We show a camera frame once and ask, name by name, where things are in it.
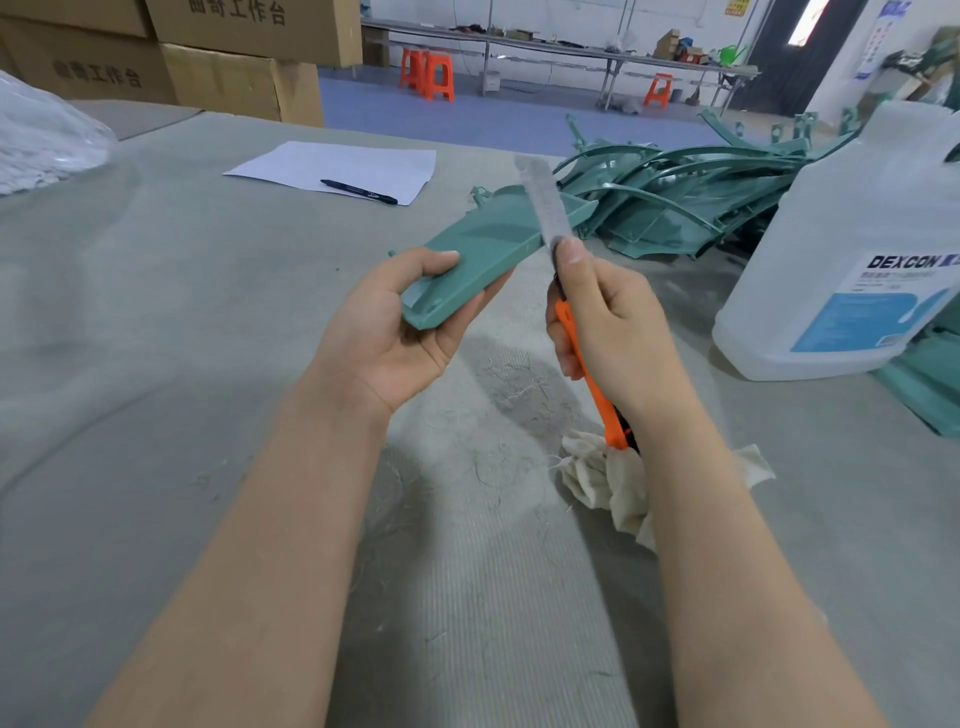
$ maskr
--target door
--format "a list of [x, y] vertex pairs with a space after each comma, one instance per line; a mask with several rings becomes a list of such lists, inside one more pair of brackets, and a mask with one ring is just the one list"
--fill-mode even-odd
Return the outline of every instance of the door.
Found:
[[779, 116], [806, 111], [866, 4], [867, 0], [773, 0], [749, 52], [749, 63], [760, 69], [760, 75], [733, 95], [731, 108]]

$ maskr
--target white sheet of paper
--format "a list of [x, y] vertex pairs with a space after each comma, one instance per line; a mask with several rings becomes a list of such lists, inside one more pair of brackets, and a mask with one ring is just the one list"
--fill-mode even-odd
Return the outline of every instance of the white sheet of paper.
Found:
[[401, 205], [410, 205], [433, 177], [436, 164], [437, 152], [433, 149], [380, 149], [286, 141], [272, 152], [246, 161], [224, 174], [252, 177], [313, 192], [360, 197], [321, 182], [335, 180], [389, 195]]

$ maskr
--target orange utility knife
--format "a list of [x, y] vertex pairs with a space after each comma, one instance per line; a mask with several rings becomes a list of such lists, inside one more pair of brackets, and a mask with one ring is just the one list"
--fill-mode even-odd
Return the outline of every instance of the orange utility knife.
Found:
[[[550, 247], [550, 259], [553, 261], [554, 271], [556, 271], [557, 260], [554, 255], [557, 251], [557, 245], [565, 237], [573, 237], [573, 230], [570, 228], [570, 222], [566, 219], [564, 201], [560, 199], [557, 183], [553, 179], [553, 172], [546, 160], [539, 157], [516, 155], [514, 164], [516, 170], [520, 173], [520, 181], [523, 182], [527, 197], [530, 198], [534, 211], [537, 213], [540, 234], [543, 236], [543, 242]], [[603, 422], [604, 438], [612, 448], [633, 448], [639, 452], [639, 448], [636, 446], [636, 437], [630, 428], [630, 424], [620, 414], [620, 411], [613, 406], [613, 402], [608, 400], [604, 393], [600, 391], [600, 387], [593, 381], [593, 377], [590, 376], [590, 372], [584, 364], [584, 358], [580, 354], [580, 342], [577, 339], [577, 325], [573, 320], [573, 311], [570, 310], [570, 304], [566, 300], [560, 278], [555, 275], [554, 281], [557, 282], [557, 289], [560, 291], [560, 300], [557, 301], [554, 310], [564, 327], [564, 331], [566, 331], [566, 335], [570, 337], [570, 341], [573, 343], [573, 352], [577, 355], [577, 361], [580, 362], [580, 367], [584, 370], [587, 387], [589, 387], [593, 402], [600, 413], [600, 420]]]

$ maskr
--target blue floor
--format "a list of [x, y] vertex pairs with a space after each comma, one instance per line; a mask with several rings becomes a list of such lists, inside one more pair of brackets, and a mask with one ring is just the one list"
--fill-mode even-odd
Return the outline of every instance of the blue floor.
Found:
[[410, 139], [490, 147], [509, 152], [571, 154], [573, 136], [566, 125], [570, 111], [587, 139], [613, 142], [653, 142], [677, 149], [720, 141], [703, 122], [614, 111], [551, 106], [502, 98], [482, 97], [457, 85], [455, 103], [429, 102], [395, 85], [360, 83], [321, 77], [324, 116], [330, 129], [390, 134]]

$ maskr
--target gray table surface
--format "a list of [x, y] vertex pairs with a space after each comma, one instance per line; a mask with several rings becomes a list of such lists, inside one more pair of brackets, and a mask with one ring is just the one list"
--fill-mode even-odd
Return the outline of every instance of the gray table surface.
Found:
[[[432, 147], [437, 171], [399, 208], [221, 176], [287, 139]], [[81, 722], [349, 287], [515, 181], [505, 152], [203, 114], [0, 200], [0, 725]], [[756, 501], [883, 710], [955, 725], [957, 443], [868, 376], [744, 381], [709, 342], [735, 269], [641, 267], [728, 442], [777, 472]], [[542, 332], [550, 275], [525, 261], [392, 422], [330, 725], [672, 724], [656, 560], [549, 470], [566, 428], [599, 430]]]

